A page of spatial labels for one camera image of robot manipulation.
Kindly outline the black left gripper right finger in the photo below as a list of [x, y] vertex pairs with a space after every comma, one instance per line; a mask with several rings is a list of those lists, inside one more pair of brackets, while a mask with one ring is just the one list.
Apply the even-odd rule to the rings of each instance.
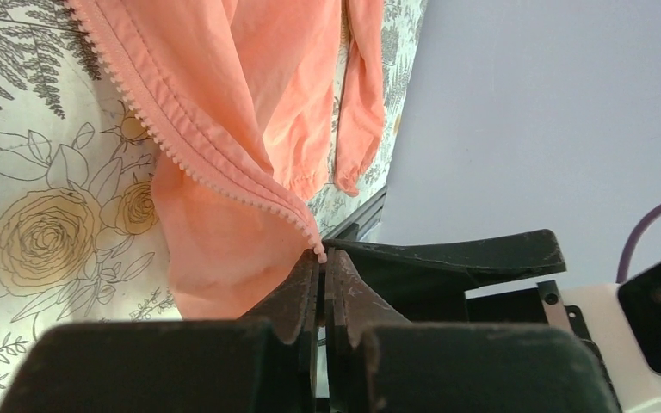
[[412, 322], [332, 250], [325, 275], [333, 412], [616, 412], [590, 349], [550, 324]]

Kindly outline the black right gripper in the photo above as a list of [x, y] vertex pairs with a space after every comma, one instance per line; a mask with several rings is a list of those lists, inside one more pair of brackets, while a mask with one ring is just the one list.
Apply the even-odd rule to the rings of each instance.
[[460, 243], [399, 246], [336, 238], [324, 244], [346, 252], [361, 279], [413, 322], [548, 324], [597, 348], [581, 308], [564, 299], [554, 280], [466, 297], [481, 287], [565, 272], [548, 229]]

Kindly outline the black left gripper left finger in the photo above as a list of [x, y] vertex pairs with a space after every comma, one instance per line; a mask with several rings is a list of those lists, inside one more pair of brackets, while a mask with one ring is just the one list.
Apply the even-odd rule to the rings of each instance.
[[2, 412], [312, 412], [319, 265], [235, 320], [62, 324], [28, 352]]

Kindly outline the salmon pink hooded jacket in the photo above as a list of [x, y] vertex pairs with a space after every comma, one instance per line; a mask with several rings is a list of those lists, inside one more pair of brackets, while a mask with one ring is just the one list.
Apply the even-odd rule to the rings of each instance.
[[151, 197], [181, 316], [241, 317], [304, 253], [324, 262], [307, 202], [329, 179], [357, 195], [380, 146], [383, 2], [71, 8], [160, 147]]

